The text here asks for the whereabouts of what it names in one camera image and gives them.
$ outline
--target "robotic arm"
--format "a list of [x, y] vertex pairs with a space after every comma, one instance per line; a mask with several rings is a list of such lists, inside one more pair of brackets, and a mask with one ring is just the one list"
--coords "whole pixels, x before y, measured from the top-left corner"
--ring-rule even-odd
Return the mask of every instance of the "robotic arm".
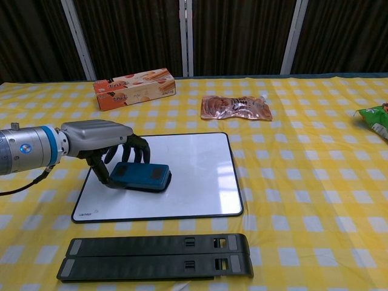
[[28, 185], [30, 187], [44, 179], [62, 156], [72, 156], [85, 159], [107, 187], [125, 188], [110, 179], [105, 166], [120, 144], [123, 162], [128, 161], [131, 148], [135, 150], [135, 162], [141, 162], [142, 158], [145, 163], [150, 162], [147, 141], [136, 136], [130, 127], [112, 121], [66, 122], [60, 129], [48, 126], [21, 129], [18, 123], [12, 123], [11, 129], [0, 130], [0, 175], [46, 167], [44, 173]]

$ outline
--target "blue case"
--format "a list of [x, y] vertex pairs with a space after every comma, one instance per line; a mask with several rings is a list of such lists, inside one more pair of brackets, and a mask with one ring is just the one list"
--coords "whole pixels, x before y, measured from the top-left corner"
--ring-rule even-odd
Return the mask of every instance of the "blue case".
[[167, 188], [171, 173], [168, 165], [119, 162], [110, 178], [129, 189], [158, 192]]

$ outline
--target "dark curtain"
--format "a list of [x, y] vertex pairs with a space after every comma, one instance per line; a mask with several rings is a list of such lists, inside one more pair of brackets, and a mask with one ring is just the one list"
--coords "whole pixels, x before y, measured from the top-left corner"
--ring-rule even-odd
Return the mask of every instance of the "dark curtain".
[[310, 0], [291, 73], [388, 72], [387, 0]]
[[194, 75], [279, 74], [295, 0], [193, 0]]
[[84, 79], [60, 0], [0, 1], [0, 83]]
[[159, 68], [182, 76], [178, 0], [74, 4], [98, 79]]

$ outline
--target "green snack bag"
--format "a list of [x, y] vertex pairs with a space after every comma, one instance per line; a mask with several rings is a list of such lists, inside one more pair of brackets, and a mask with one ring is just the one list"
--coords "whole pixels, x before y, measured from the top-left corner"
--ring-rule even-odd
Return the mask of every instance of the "green snack bag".
[[357, 111], [371, 129], [383, 138], [388, 139], [388, 103]]

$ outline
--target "black cable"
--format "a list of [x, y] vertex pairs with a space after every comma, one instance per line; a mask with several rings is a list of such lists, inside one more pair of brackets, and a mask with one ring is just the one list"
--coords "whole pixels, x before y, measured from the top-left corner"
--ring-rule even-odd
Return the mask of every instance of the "black cable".
[[27, 188], [30, 188], [32, 185], [35, 185], [35, 184], [39, 183], [43, 179], [46, 179], [46, 177], [49, 175], [49, 173], [54, 168], [54, 166], [55, 165], [46, 167], [46, 169], [44, 169], [43, 173], [41, 173], [38, 177], [36, 177], [30, 184], [27, 184], [27, 185], [25, 185], [25, 186], [23, 186], [23, 187], [21, 187], [19, 189], [16, 189], [16, 190], [7, 191], [7, 192], [0, 192], [0, 196], [15, 194], [15, 193], [23, 191], [23, 190], [25, 190]]

